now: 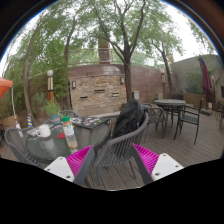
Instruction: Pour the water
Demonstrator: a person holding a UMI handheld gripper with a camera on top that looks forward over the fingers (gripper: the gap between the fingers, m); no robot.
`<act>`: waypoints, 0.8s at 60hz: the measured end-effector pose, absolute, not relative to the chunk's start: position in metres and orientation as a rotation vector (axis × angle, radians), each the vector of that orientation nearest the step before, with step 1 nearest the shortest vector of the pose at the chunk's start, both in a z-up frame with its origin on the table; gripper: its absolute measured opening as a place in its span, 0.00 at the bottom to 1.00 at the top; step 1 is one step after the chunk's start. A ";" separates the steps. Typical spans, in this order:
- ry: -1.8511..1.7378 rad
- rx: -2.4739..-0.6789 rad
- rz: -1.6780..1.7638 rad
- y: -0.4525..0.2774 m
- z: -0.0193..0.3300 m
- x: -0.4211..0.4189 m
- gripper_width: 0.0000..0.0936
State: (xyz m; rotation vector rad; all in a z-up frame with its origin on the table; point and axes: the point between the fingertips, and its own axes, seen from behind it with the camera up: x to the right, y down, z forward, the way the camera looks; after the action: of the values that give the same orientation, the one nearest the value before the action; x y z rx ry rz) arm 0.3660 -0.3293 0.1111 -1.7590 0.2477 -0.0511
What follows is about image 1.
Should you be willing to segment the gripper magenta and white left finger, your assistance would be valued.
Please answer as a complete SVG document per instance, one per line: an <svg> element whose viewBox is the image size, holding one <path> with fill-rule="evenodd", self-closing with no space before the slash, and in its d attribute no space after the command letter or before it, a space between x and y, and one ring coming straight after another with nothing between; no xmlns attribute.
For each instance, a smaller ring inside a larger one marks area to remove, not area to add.
<svg viewBox="0 0 224 224"><path fill-rule="evenodd" d="M45 168L56 176L73 183L83 183L93 159L93 146L87 146L72 155L58 157Z"/></svg>

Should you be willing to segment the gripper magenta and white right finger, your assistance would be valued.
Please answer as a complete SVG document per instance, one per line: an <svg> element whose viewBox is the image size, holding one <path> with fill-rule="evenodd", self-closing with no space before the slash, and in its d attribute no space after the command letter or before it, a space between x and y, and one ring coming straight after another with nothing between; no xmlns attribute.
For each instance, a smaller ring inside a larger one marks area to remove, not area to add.
<svg viewBox="0 0 224 224"><path fill-rule="evenodd" d="M133 156L144 181L156 181L183 169L183 166L166 153L157 153L132 144Z"/></svg>

